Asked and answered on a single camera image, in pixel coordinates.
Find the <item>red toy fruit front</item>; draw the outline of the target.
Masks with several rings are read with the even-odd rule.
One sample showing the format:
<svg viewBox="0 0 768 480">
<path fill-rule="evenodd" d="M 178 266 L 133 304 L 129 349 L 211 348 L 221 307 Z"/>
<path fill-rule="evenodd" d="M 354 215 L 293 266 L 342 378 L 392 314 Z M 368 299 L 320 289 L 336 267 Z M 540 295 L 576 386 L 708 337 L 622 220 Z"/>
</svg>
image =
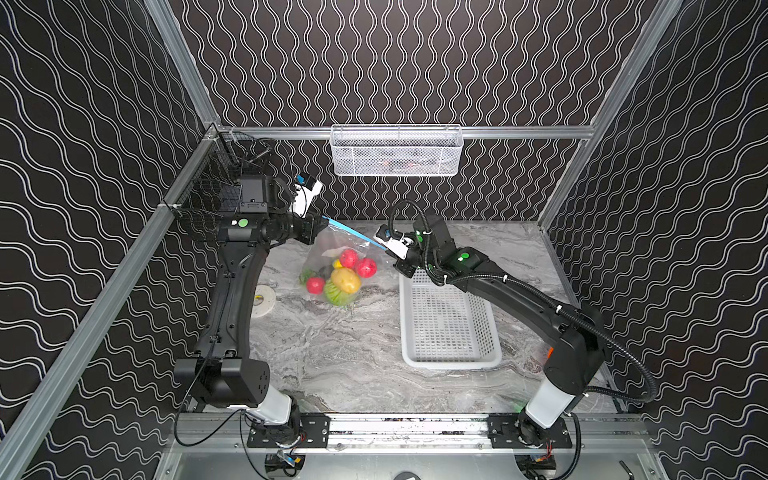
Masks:
<svg viewBox="0 0 768 480">
<path fill-rule="evenodd" d="M 313 276 L 306 281 L 306 290 L 312 295 L 319 295 L 324 291 L 325 279 L 322 277 Z"/>
</svg>

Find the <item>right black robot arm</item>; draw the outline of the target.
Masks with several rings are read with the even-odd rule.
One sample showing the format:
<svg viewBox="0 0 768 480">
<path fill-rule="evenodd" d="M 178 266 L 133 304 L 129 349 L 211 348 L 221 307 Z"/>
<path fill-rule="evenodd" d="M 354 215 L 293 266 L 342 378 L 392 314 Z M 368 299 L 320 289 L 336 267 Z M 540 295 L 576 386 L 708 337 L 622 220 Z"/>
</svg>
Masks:
<svg viewBox="0 0 768 480">
<path fill-rule="evenodd" d="M 605 360 L 606 339 L 596 310 L 582 311 L 561 302 L 504 271 L 474 247 L 459 247 L 444 220 L 427 215 L 411 232 L 392 224 L 379 228 L 376 239 L 396 259 L 395 268 L 410 278 L 425 273 L 439 287 L 454 287 L 500 308 L 536 333 L 552 353 L 546 360 L 534 396 L 519 413 L 519 436 L 539 445 L 561 415 L 579 403 Z"/>
</svg>

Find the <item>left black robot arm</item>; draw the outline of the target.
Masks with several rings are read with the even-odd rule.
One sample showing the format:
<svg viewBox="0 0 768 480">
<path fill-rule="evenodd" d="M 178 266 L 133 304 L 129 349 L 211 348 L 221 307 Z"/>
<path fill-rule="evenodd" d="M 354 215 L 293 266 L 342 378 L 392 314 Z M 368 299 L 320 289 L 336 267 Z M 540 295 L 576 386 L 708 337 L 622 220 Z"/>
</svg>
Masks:
<svg viewBox="0 0 768 480">
<path fill-rule="evenodd" d="M 272 386 L 268 364 L 250 356 L 250 323 L 270 251 L 289 240 L 311 245 L 327 227 L 310 211 L 323 188 L 310 176 L 293 185 L 263 174 L 201 180 L 178 209 L 183 230 L 212 242 L 220 262 L 202 336 L 174 368 L 187 398 L 239 410 L 267 427 L 294 426 L 295 401 Z"/>
</svg>

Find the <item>small red toy apple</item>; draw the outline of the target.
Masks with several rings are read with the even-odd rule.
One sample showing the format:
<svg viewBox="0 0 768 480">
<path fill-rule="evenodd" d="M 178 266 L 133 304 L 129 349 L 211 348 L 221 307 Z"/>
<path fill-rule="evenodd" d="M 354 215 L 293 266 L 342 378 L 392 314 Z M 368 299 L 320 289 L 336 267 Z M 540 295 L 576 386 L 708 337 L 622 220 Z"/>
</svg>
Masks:
<svg viewBox="0 0 768 480">
<path fill-rule="evenodd" d="M 339 256 L 339 264 L 343 268 L 355 269 L 359 261 L 359 254 L 354 249 L 345 249 Z"/>
</svg>

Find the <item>green toy cabbage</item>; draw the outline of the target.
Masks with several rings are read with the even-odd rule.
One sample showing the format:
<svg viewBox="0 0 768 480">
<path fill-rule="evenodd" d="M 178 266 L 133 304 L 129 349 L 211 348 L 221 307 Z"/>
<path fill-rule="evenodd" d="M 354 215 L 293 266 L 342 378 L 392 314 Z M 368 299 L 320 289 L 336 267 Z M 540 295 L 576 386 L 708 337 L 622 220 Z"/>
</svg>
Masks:
<svg viewBox="0 0 768 480">
<path fill-rule="evenodd" d="M 323 295 L 328 303 L 337 307 L 344 307 L 352 303 L 356 298 L 356 293 L 347 293 L 329 281 L 323 288 Z"/>
</svg>

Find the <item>red toy fruit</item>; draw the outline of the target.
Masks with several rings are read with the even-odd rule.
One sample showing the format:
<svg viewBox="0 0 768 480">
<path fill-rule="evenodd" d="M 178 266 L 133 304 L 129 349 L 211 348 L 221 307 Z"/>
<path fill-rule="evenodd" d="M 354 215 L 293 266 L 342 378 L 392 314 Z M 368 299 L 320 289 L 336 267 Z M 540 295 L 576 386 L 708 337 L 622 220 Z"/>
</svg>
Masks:
<svg viewBox="0 0 768 480">
<path fill-rule="evenodd" d="M 312 295 L 319 295 L 324 291 L 325 279 L 322 277 L 313 276 L 306 281 L 306 290 Z"/>
<path fill-rule="evenodd" d="M 372 278 L 378 271 L 377 263 L 372 258 L 363 258 L 355 266 L 357 275 L 362 279 Z"/>
</svg>

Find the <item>clear blue-zip bag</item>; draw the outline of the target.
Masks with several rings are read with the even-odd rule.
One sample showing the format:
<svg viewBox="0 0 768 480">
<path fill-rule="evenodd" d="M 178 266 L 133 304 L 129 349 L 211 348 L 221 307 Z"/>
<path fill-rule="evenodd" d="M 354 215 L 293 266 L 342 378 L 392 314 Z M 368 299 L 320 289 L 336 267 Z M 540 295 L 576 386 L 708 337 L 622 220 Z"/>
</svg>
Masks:
<svg viewBox="0 0 768 480">
<path fill-rule="evenodd" d="M 384 278 L 391 258 L 372 238 L 339 221 L 315 237 L 297 279 L 310 299 L 346 307 Z"/>
</svg>

